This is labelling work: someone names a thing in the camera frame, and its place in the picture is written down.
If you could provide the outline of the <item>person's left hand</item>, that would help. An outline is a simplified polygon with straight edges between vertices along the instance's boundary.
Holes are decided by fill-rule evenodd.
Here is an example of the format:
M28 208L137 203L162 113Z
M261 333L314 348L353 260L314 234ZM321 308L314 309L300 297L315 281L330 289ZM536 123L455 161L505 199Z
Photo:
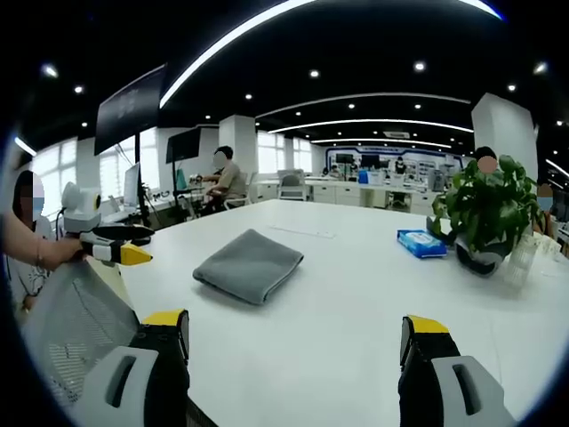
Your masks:
M50 253L45 256L45 262L50 270L55 271L63 263L83 260L88 255L80 239L63 238L51 242Z

